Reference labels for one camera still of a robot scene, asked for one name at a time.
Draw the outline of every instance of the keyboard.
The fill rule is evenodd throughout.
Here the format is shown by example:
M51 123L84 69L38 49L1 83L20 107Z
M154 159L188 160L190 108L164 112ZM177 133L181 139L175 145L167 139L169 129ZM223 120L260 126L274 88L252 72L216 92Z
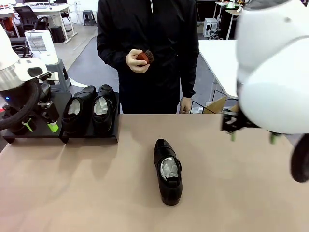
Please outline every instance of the keyboard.
M48 6L30 6L31 9L46 9Z

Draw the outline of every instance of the tan tabletop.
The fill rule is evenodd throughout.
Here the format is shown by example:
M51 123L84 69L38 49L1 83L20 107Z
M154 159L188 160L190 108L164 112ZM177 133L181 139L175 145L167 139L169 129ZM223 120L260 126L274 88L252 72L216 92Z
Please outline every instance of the tan tabletop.
M240 16L241 12L237 12L237 10L226 10L226 12L230 13L233 16Z
M231 142L220 119L125 115L118 144L15 141L0 155L0 232L308 232L309 184L290 176L289 142L259 129ZM183 166L175 207L160 198L158 138Z

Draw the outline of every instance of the black shoe rack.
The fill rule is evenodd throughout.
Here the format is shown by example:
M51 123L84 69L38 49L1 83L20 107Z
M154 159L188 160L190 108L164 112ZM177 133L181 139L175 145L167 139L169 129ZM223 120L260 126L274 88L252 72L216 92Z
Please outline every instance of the black shoe rack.
M59 138L62 140L63 143L67 143L69 139L71 138L112 138L116 139L116 142L118 142L119 138L119 114L120 114L120 108L119 108L119 93L115 92L116 98L117 98L117 108L116 108L116 114L114 115L112 119L112 127L111 129L105 133L105 134L95 134L94 128L92 124L92 119L87 122L87 128L84 130L83 133L80 134L67 134L65 131L60 132Z
M69 101L71 97L72 97L72 94L68 92L52 92L51 93L50 100L55 104L55 107L58 110L59 115L60 115L57 121L59 129L56 133L53 133L50 130L47 123L41 117L36 117L32 119L36 125L36 129L33 132L27 131L26 133L22 135L16 135L10 132L9 130L4 130L1 132L3 138L10 144L13 143L15 139L60 138L62 113L67 105L67 102Z

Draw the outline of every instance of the person's right hand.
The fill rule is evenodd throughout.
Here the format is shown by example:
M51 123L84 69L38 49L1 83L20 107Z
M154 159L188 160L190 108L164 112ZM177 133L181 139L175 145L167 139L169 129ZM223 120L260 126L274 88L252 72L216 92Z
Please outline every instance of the person's right hand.
M147 64L145 60L137 59L137 56L142 52L142 50L132 49L130 53L126 56L126 64L135 73L145 73L149 68L149 64Z

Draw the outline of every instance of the brush bristles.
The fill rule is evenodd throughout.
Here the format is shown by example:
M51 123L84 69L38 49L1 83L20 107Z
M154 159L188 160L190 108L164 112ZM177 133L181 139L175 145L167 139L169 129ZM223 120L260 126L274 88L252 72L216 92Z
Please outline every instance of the brush bristles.
M155 59L153 53L150 50L147 50L145 52L145 55L147 56L149 63L151 64Z

